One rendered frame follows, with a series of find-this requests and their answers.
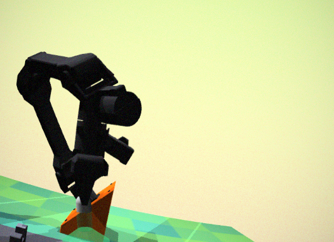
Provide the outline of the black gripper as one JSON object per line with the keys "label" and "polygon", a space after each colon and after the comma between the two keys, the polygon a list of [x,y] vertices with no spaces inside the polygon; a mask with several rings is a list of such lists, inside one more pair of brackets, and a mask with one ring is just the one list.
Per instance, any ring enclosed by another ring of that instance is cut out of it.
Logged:
{"label": "black gripper", "polygon": [[71,172],[80,202],[87,206],[95,181],[108,176],[105,152],[99,152],[102,136],[107,135],[107,124],[78,120],[75,135]]}

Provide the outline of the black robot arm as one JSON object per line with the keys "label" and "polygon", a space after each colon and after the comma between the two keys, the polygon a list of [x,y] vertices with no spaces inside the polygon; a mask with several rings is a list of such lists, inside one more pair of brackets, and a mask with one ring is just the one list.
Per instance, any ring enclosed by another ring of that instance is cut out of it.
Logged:
{"label": "black robot arm", "polygon": [[[26,59],[16,86],[24,100],[34,107],[52,149],[53,168],[60,189],[64,193],[70,191],[77,199],[76,185],[68,187],[75,182],[71,172],[73,151],[69,149],[50,103],[50,78],[61,81],[62,88],[80,100],[77,120],[130,127],[139,120],[142,105],[125,85],[114,86],[118,79],[93,53],[66,57],[43,51]],[[117,139],[109,131],[110,128],[107,135],[102,136],[99,152],[106,152],[126,165],[135,150],[129,146],[129,139],[123,136]]]}

